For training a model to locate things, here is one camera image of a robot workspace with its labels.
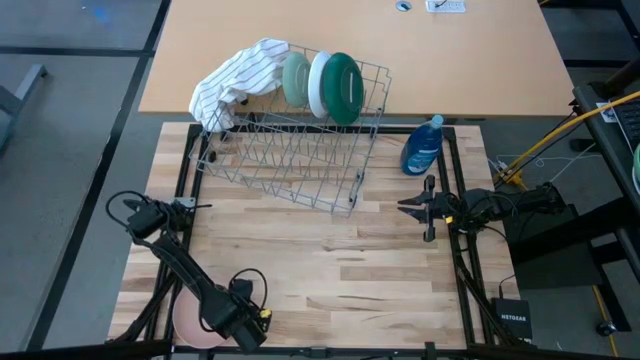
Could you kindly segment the grey bench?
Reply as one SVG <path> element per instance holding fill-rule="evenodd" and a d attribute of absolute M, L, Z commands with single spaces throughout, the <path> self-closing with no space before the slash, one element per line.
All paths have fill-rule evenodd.
<path fill-rule="evenodd" d="M 44 65 L 35 64 L 31 66 L 15 92 L 0 85 L 0 112 L 7 116 L 6 121 L 0 121 L 0 152 L 6 147 L 36 85 L 47 75 L 48 71 Z"/>

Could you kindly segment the black Netgear network switch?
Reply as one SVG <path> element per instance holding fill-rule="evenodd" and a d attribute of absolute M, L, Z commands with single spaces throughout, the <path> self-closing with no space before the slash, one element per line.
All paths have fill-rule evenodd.
<path fill-rule="evenodd" d="M 515 337 L 533 338 L 530 307 L 526 300 L 493 298 L 492 305 L 502 324 Z"/>

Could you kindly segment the blue dish soap bottle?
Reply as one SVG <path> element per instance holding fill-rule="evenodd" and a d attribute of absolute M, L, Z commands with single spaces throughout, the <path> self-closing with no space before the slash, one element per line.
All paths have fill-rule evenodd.
<path fill-rule="evenodd" d="M 444 117 L 434 115 L 415 129 L 401 153 L 401 170 L 410 176 L 424 174 L 438 157 L 443 142 Z"/>

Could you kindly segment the white plate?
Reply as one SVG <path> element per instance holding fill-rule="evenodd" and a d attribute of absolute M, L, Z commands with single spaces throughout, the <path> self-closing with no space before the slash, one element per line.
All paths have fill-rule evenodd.
<path fill-rule="evenodd" d="M 312 114 L 316 118 L 324 118 L 328 110 L 324 105 L 323 96 L 323 70 L 331 55 L 326 51 L 319 52 L 313 59 L 308 79 L 308 100 Z"/>

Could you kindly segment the black metal table frame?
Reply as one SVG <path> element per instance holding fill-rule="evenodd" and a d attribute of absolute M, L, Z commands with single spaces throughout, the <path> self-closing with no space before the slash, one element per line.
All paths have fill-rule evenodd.
<path fill-rule="evenodd" d="M 159 138 L 160 144 L 166 144 L 168 135 L 175 134 L 184 142 L 174 199 L 190 198 L 199 206 L 191 228 L 178 234 L 190 255 L 193 227 L 197 213 L 203 206 L 199 201 L 203 174 L 200 165 L 190 158 L 192 154 L 202 155 L 205 152 L 206 138 L 201 130 L 201 126 L 196 124 L 168 123 L 163 126 Z M 136 250 L 145 250 L 153 255 L 145 247 L 137 246 L 134 243 L 132 247 Z M 172 323 L 174 303 L 180 291 L 186 287 L 166 265 L 162 264 L 158 258 L 156 259 L 158 271 L 148 303 L 126 331 L 106 342 L 121 358 L 143 359 L 154 356 L 169 358 L 174 353 L 197 353 L 204 360 L 213 360 L 217 354 L 289 355 L 317 360 L 328 360 L 334 356 L 369 356 L 373 360 L 384 357 L 389 359 L 420 357 L 422 360 L 439 360 L 440 358 L 525 360 L 526 357 L 533 356 L 537 350 L 535 346 L 515 337 L 502 324 L 496 311 L 488 303 L 482 288 L 484 282 L 481 278 L 481 271 L 479 269 L 469 271 L 466 268 L 460 249 L 453 251 L 451 268 L 456 279 L 456 294 L 459 298 L 459 313 L 465 337 L 465 346 L 462 349 L 441 349 L 433 342 L 425 342 L 420 347 L 414 348 L 349 348 L 319 345 L 269 346 L 266 341 L 253 352 L 244 352 L 237 344 L 236 346 L 196 349 L 179 342 Z"/>

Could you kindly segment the orange wooden desk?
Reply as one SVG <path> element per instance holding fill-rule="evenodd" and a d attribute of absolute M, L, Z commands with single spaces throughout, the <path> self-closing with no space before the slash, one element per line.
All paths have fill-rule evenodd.
<path fill-rule="evenodd" d="M 562 116 L 573 85 L 537 0 L 172 0 L 139 105 L 184 113 L 196 84 L 263 38 L 344 52 L 391 78 L 386 111 Z"/>

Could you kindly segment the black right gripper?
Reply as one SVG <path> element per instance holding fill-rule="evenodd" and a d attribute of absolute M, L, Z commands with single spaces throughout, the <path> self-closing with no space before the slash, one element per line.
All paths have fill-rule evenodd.
<path fill-rule="evenodd" d="M 421 224 L 426 224 L 426 231 L 423 240 L 432 242 L 435 239 L 435 219 L 448 220 L 454 216 L 455 209 L 450 202 L 450 193 L 435 191 L 435 176 L 428 175 L 424 180 L 424 194 L 412 198 L 399 200 L 400 205 L 421 205 L 425 203 L 424 208 L 399 207 L 398 210 L 406 213 L 416 219 Z"/>

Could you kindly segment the white power strip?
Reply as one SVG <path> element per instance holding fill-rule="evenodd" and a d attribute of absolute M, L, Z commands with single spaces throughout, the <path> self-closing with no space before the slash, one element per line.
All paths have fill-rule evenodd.
<path fill-rule="evenodd" d="M 426 0 L 429 13 L 459 14 L 466 12 L 465 0 Z"/>

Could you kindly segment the pink plate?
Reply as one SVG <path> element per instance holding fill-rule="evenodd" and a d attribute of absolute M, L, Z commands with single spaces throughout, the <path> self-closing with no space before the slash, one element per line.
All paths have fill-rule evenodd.
<path fill-rule="evenodd" d="M 210 349 L 220 346 L 236 346 L 233 338 L 223 339 L 216 332 L 204 331 L 198 320 L 199 301 L 193 293 L 183 288 L 174 303 L 172 323 L 176 337 L 181 344 L 196 349 Z"/>

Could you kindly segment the black side desk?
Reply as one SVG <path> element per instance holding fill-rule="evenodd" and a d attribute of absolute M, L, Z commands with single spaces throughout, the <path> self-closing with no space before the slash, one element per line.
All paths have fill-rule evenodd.
<path fill-rule="evenodd" d="M 597 109 L 596 104 L 607 105 L 606 98 L 600 97 L 589 85 L 576 87 L 573 94 L 580 107 L 580 115 L 595 110 L 595 114 L 588 115 L 585 122 L 622 192 L 621 198 L 581 215 L 580 219 L 593 220 L 595 225 L 601 226 L 601 230 L 595 232 L 596 237 L 617 233 L 616 237 L 623 257 L 640 282 L 640 193 L 632 175 L 634 172 L 632 150 L 620 126 L 605 123 L 601 119 L 601 110 Z"/>

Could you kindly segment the light green plate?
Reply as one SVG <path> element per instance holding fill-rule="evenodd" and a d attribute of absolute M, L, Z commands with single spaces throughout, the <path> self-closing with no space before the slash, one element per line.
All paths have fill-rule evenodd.
<path fill-rule="evenodd" d="M 308 81 L 311 63 L 299 52 L 291 52 L 283 64 L 282 88 L 286 102 L 302 108 L 308 103 Z"/>

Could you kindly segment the white striped dish cloth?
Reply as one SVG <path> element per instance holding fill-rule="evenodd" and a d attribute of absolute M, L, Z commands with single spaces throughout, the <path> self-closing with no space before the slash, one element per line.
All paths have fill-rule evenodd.
<path fill-rule="evenodd" d="M 252 96 L 268 94 L 282 85 L 284 62 L 290 53 L 287 41 L 263 38 L 239 50 L 196 86 L 189 112 L 208 132 L 234 126 L 235 105 Z"/>

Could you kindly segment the dark green plate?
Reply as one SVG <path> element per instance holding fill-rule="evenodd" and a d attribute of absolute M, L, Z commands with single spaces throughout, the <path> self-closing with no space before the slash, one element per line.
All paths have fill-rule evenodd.
<path fill-rule="evenodd" d="M 364 102 L 364 84 L 358 64 L 346 53 L 335 53 L 327 61 L 322 77 L 329 115 L 341 126 L 354 123 Z"/>

